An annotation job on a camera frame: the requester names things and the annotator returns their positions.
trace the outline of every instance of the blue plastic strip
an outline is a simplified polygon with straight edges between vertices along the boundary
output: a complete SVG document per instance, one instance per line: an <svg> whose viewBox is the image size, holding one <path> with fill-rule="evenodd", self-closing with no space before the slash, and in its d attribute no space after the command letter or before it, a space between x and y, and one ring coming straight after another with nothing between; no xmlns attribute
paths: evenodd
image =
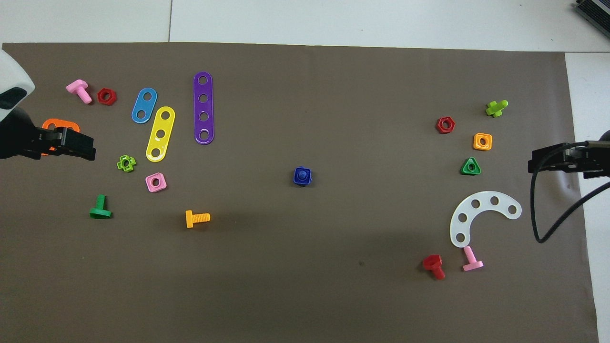
<svg viewBox="0 0 610 343"><path fill-rule="evenodd" d="M145 94L150 94L151 98L148 100L144 99ZM134 109L131 110L131 118L138 124L144 124L153 115L154 105L157 103L157 92L152 88L144 88L138 94L138 98L135 100ZM138 112L144 112L144 118L138 118Z"/></svg>

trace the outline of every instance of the red bolt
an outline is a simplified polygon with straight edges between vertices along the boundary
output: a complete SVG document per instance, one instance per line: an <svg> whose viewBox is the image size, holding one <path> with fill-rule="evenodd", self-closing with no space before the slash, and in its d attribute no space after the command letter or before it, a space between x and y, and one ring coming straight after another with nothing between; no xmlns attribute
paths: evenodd
<svg viewBox="0 0 610 343"><path fill-rule="evenodd" d="M432 273L437 280L445 278L445 272L440 268L443 265L443 261L440 259L440 255L430 255L423 260L423 267L426 270L432 270Z"/></svg>

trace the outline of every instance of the red hexagonal nut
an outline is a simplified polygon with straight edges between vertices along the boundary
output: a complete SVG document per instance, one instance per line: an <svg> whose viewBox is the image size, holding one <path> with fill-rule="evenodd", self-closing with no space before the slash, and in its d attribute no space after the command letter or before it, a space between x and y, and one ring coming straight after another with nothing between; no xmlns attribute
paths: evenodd
<svg viewBox="0 0 610 343"><path fill-rule="evenodd" d="M451 117L441 117L436 122L436 129L442 134L448 134L456 127L456 122Z"/></svg>
<svg viewBox="0 0 610 343"><path fill-rule="evenodd" d="M98 92L98 102L104 105L112 105L117 100L117 93L110 88L102 88Z"/></svg>

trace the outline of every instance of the black cable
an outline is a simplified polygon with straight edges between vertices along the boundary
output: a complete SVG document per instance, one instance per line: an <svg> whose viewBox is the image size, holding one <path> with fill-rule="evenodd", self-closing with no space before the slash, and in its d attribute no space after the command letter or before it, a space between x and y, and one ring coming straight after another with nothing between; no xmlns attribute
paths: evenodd
<svg viewBox="0 0 610 343"><path fill-rule="evenodd" d="M532 181L531 181L531 184L530 184L530 187L529 187L529 208L531 210L532 227L534 228L534 237L536 238L536 242L538 242L538 243L546 242L547 239L549 237L551 237L551 235L555 232L555 230L557 230L557 228L559 228L561 223L563 223L564 220L566 220L567 217L569 217L570 214L572 214L572 212L574 212L576 209L578 209L580 206L582 206L587 200L593 198L594 196L598 195L599 193L602 193L604 190L610 188L610 182L607 182L606 184L603 184L600 187L597 187L596 189L591 191L589 194L587 194L584 197L582 197L580 200L578 200L576 203L574 203L572 206L570 206L555 221L553 226L551 226L551 228L544 235L544 237L540 238L540 235L538 234L538 227L536 226L536 210L535 210L535 207L534 207L534 190L536 188L536 176L540 172L540 169L542 168L544 163L546 163L546 161L548 161L554 155L556 155L556 154L558 154L560 152L563 152L563 151L565 151L567 149L578 148L578 147L581 147L581 146L588 146L588 145L589 145L589 142L576 142L576 143L560 146L560 147L558 147L556 149L553 149L553 150L549 151L540 160L540 162L538 162L538 164L536 165L534 171L532 172Z"/></svg>

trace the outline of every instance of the yellow plastic strip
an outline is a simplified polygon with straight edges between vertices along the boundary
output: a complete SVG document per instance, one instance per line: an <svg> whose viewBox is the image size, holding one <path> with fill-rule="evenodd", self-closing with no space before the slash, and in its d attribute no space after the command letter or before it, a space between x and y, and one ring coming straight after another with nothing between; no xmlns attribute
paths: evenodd
<svg viewBox="0 0 610 343"><path fill-rule="evenodd" d="M152 124L151 137L148 139L148 147L146 148L146 158L149 161L160 162L165 158L175 118L176 113L169 106L163 106L157 110L154 116L154 123Z"/></svg>

